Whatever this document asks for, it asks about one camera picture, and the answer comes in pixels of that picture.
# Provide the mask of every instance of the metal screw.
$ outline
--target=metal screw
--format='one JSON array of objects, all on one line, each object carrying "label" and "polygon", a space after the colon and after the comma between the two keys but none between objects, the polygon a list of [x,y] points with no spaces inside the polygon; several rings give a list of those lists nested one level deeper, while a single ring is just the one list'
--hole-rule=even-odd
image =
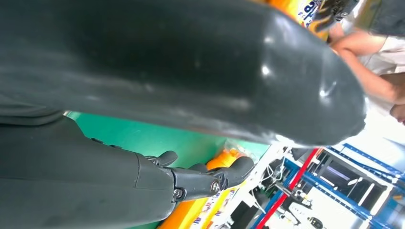
[{"label": "metal screw", "polygon": [[218,183],[218,181],[214,181],[211,184],[211,191],[213,191],[215,193],[217,193],[219,191],[219,183]]},{"label": "metal screw", "polygon": [[182,195],[183,195],[183,191],[180,189],[175,189],[173,191],[173,197],[175,197],[175,198],[180,198]]}]

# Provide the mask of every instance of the orange bottle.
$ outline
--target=orange bottle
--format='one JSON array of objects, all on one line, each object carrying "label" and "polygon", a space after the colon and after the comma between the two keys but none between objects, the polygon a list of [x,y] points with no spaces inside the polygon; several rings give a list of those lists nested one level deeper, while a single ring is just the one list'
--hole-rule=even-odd
[{"label": "orange bottle", "polygon": [[[239,157],[244,156],[237,149],[224,149],[216,158],[207,163],[207,169],[214,169],[217,167],[229,167]],[[159,229],[189,229],[197,228],[201,225],[206,225],[206,222],[210,222],[210,216],[215,214],[219,207],[216,207],[224,201],[228,196],[230,190],[224,190],[217,194],[212,202],[212,206],[207,208],[207,201],[213,198],[201,198],[188,202],[180,203],[170,216],[164,220],[164,222],[158,226]],[[198,217],[203,212],[204,208],[207,210],[206,219],[201,220]]]},{"label": "orange bottle", "polygon": [[315,32],[316,25],[322,21],[313,21],[316,11],[323,2],[323,0],[269,0],[268,3],[326,41],[327,31]]}]

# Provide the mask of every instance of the red pole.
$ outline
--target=red pole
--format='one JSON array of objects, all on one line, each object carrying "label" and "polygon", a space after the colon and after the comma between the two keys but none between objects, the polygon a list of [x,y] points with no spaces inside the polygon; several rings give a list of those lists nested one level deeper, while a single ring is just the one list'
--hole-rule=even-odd
[{"label": "red pole", "polygon": [[[308,156],[307,160],[304,162],[302,167],[299,169],[294,180],[288,186],[289,189],[295,188],[295,186],[298,184],[299,180],[301,179],[302,174],[304,174],[305,170],[311,163],[313,157],[317,154],[317,152],[319,150],[320,150],[320,148],[313,149],[311,154]],[[279,208],[281,206],[281,204],[284,202],[284,200],[286,200],[286,198],[287,198],[287,195],[283,193],[283,195],[280,197],[280,199],[278,199],[277,202],[271,207],[270,211],[265,214],[265,216],[263,217],[262,221],[260,221],[260,223],[258,224],[256,229],[262,229],[264,227],[264,225],[268,221],[268,219],[270,219],[270,217],[276,212],[277,208]]]}]

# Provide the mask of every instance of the green mat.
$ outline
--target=green mat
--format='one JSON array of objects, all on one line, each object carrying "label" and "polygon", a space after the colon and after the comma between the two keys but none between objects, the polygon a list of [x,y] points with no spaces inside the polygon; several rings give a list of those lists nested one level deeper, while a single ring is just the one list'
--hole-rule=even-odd
[{"label": "green mat", "polygon": [[[70,112],[67,116],[78,123],[87,137],[99,139],[107,145],[121,146],[123,149],[150,156],[159,156],[167,150],[173,150],[179,156],[171,165],[173,167],[187,168],[208,162],[226,140],[224,137],[92,114]],[[244,141],[237,143],[258,158],[268,148],[266,145]],[[158,222],[132,229],[153,229],[157,224]]]}]

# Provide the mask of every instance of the black mechanical arm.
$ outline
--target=black mechanical arm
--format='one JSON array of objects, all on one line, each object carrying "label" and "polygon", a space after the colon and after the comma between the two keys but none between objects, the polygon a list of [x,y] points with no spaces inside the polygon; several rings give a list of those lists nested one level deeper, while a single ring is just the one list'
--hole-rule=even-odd
[{"label": "black mechanical arm", "polygon": [[176,202],[241,184],[254,164],[169,168],[160,157],[88,139],[61,117],[41,126],[0,125],[0,228],[128,228],[166,218]]},{"label": "black mechanical arm", "polygon": [[346,64],[255,2],[6,0],[0,31],[0,123],[73,110],[301,146],[364,127]]}]

